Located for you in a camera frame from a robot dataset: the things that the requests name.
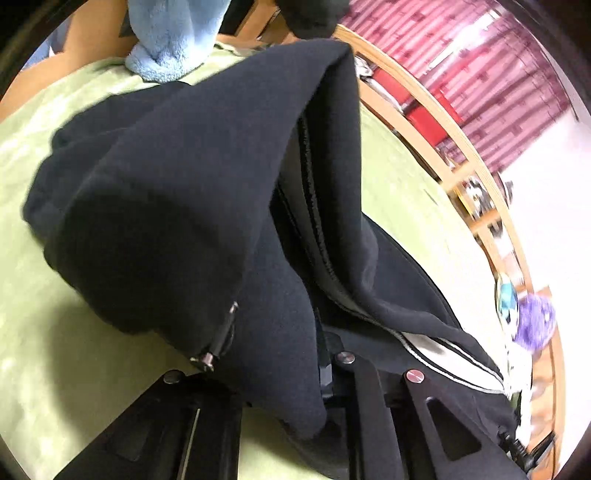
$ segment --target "purple plush toy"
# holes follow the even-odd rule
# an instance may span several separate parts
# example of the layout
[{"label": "purple plush toy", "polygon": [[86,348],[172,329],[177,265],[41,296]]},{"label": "purple plush toy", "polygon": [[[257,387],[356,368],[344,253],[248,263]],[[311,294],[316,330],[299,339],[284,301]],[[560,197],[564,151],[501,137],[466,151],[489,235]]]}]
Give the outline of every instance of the purple plush toy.
[{"label": "purple plush toy", "polygon": [[529,353],[542,350],[556,328],[556,311],[548,297],[527,295],[519,300],[519,325],[515,343]]}]

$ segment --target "light blue towel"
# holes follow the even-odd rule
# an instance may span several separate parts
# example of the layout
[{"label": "light blue towel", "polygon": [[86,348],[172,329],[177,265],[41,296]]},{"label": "light blue towel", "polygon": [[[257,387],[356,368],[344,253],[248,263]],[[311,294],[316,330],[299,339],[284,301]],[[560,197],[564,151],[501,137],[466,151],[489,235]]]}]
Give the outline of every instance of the light blue towel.
[{"label": "light blue towel", "polygon": [[128,0],[139,43],[125,60],[147,82],[172,82],[199,67],[213,50],[230,0]]}]

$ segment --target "screw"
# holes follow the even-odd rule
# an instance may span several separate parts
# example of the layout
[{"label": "screw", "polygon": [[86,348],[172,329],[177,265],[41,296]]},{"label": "screw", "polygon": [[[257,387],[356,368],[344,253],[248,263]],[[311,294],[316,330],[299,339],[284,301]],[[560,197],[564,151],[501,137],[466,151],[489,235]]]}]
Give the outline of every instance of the screw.
[{"label": "screw", "polygon": [[425,375],[420,370],[409,370],[407,372],[407,378],[408,381],[412,383],[423,383]]},{"label": "screw", "polygon": [[336,359],[345,365],[350,365],[355,362],[355,356],[351,352],[341,352],[336,354]]},{"label": "screw", "polygon": [[167,385],[174,385],[179,383],[184,378],[184,373],[180,370],[168,370],[164,374],[164,383]]}]

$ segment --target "wooden furniture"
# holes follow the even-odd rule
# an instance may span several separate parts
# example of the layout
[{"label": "wooden furniture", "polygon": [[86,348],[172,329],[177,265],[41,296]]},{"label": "wooden furniture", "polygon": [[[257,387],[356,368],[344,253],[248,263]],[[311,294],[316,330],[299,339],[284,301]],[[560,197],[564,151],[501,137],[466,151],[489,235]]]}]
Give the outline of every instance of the wooden furniture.
[{"label": "wooden furniture", "polygon": [[[133,36],[119,37],[125,12],[125,0],[89,0],[80,7],[73,15],[64,51],[21,72],[15,78],[0,100],[0,121],[36,93],[75,70],[96,60],[126,56],[137,39]],[[458,124],[429,91],[384,52],[341,25],[337,27],[334,36],[349,43],[356,53],[363,55],[392,76],[410,96],[421,103],[455,141],[467,161],[459,166],[450,167],[411,122],[368,85],[359,82],[363,104],[391,129],[396,129],[413,146],[437,174],[442,188],[448,194],[454,195],[454,189],[467,177],[477,175],[480,178],[496,209],[478,220],[468,221],[468,227],[483,247],[493,272],[505,272],[511,267],[512,271],[517,272],[514,277],[521,279],[517,285],[518,291],[532,293],[530,271],[509,209],[490,172]],[[218,38],[240,48],[297,41],[289,32],[273,0],[255,0],[236,36],[220,35]],[[512,254],[504,259],[501,258],[489,230],[489,225],[499,219],[503,222],[513,245]],[[547,458],[544,467],[534,474],[534,480],[547,480],[557,473],[561,435],[564,430],[564,404],[564,361],[557,331],[548,347],[534,362],[532,409],[537,430],[534,431],[532,442],[538,442],[550,429],[554,429],[558,435],[552,454]]]}]

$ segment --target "pink striped curtain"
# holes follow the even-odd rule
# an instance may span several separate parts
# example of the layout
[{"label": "pink striped curtain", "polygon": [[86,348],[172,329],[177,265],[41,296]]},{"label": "pink striped curtain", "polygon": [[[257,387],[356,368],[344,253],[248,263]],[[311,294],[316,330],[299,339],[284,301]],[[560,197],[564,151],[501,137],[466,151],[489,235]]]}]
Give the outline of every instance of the pink striped curtain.
[{"label": "pink striped curtain", "polygon": [[[494,9],[485,28],[474,24]],[[491,0],[353,0],[343,25],[403,65],[431,91],[440,89],[491,172],[515,161],[569,108],[541,47]],[[465,47],[430,64],[460,33]],[[450,139],[438,145],[464,161]]]}]

